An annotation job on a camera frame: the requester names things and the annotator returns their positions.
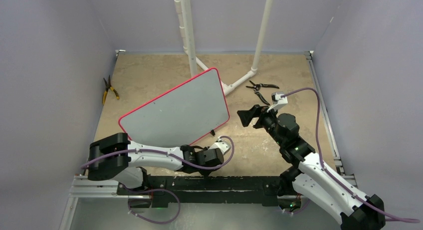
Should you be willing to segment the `red framed whiteboard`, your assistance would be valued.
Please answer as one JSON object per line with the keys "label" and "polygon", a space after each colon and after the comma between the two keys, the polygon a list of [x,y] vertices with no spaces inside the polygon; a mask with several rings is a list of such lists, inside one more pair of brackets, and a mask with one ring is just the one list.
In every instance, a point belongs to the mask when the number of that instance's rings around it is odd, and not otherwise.
{"label": "red framed whiteboard", "polygon": [[210,68],[122,115],[134,142],[156,147],[193,144],[230,119],[216,68]]}

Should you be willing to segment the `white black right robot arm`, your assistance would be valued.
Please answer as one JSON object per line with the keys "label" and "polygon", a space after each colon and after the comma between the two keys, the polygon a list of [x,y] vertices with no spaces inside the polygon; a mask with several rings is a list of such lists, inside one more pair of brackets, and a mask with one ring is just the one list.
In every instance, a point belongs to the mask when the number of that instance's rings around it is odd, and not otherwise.
{"label": "white black right robot arm", "polygon": [[343,230],[380,230],[386,219],[379,210],[384,202],[371,197],[346,181],[320,161],[320,155],[300,135],[295,116],[277,114],[268,106],[254,105],[238,110],[243,127],[257,118],[255,129],[263,128],[279,146],[283,159],[292,166],[280,175],[281,193],[294,191],[325,210]]}

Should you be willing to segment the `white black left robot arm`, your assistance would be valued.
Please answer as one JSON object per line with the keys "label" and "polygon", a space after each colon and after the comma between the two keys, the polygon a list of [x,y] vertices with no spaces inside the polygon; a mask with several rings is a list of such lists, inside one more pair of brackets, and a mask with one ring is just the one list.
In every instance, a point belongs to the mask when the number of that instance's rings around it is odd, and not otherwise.
{"label": "white black left robot arm", "polygon": [[234,154],[234,143],[228,136],[218,137],[208,147],[156,147],[117,133],[91,143],[88,162],[81,168],[87,169],[90,181],[114,180],[141,195],[149,187],[147,167],[208,176],[228,163],[226,154],[231,158]]}

